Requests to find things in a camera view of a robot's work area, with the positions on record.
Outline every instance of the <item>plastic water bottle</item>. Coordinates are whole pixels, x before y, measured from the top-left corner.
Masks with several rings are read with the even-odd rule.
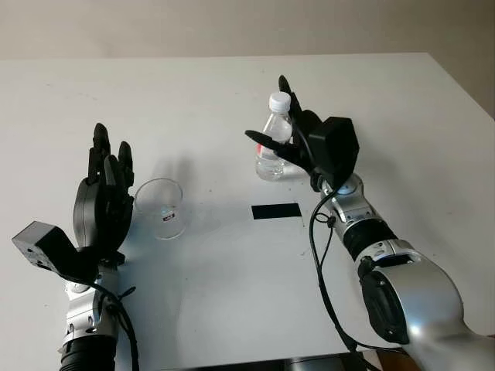
[[[291,107],[291,96],[282,91],[270,95],[268,102],[271,114],[263,129],[263,133],[278,143],[287,143],[292,136],[292,125],[288,110]],[[276,180],[284,172],[285,161],[271,149],[256,146],[256,173],[261,179]]]

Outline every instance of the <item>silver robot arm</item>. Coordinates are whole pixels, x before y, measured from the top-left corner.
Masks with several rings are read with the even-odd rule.
[[[322,197],[332,189],[322,185]],[[424,371],[494,371],[495,339],[464,322],[463,302],[447,273],[399,240],[364,197],[353,174],[325,207],[355,261],[375,332]]]

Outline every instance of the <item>water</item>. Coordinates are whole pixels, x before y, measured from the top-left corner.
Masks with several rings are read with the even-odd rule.
[[[286,143],[292,136],[292,126],[287,114],[272,113],[263,132],[278,143]],[[256,146],[256,173],[263,180],[277,180],[284,173],[285,161],[271,149]]]
[[[271,149],[258,145],[256,156],[256,173],[263,180],[279,179],[284,173],[285,162]]]

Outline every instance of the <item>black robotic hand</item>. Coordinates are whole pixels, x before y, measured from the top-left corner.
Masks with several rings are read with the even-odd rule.
[[[118,159],[110,153],[107,129],[97,124],[90,149],[88,175],[77,190],[73,226],[79,247],[74,248],[57,226],[32,222],[12,241],[29,262],[69,281],[92,282],[101,261],[122,264],[118,248],[127,235],[134,182],[129,144],[121,143]]]
[[[353,173],[359,152],[352,121],[346,117],[329,117],[321,121],[314,112],[303,110],[283,75],[278,78],[278,88],[291,96],[289,116],[293,143],[281,144],[253,130],[247,130],[245,134],[308,172],[315,192],[320,191],[322,180],[338,189]]]

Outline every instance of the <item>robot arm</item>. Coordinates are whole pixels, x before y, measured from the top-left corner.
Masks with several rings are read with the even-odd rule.
[[[118,159],[110,154],[105,126],[94,129],[88,176],[77,190],[73,226],[76,249],[57,226],[32,222],[12,239],[33,265],[66,279],[67,328],[60,371],[114,370],[119,322],[131,341],[132,369],[138,370],[135,333],[117,296],[118,252],[127,235],[134,182],[131,148],[122,142]]]
[[[321,192],[322,201],[328,199],[325,207],[355,262],[374,331],[401,344],[424,371],[494,370],[495,339],[468,329],[462,300],[447,273],[399,240],[364,197],[363,182],[353,173],[359,145],[352,121],[330,117],[321,122],[301,109],[283,76],[279,87],[292,98],[293,144],[279,144],[255,131],[246,135],[305,169],[313,190]],[[340,335],[355,349],[355,342]]]
[[[331,192],[323,183],[322,196]],[[495,339],[463,320],[456,286],[438,265],[399,240],[364,197],[352,174],[326,208],[353,258],[374,331],[403,349],[425,371],[495,369]]]

